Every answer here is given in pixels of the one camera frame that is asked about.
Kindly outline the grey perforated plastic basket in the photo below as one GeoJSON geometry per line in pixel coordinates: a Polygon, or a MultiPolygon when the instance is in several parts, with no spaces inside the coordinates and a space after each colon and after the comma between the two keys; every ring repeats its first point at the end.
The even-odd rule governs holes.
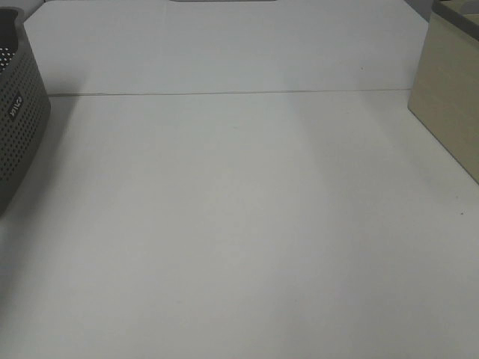
{"type": "Polygon", "coordinates": [[[51,104],[18,7],[1,8],[1,212],[38,151],[51,104]]]}

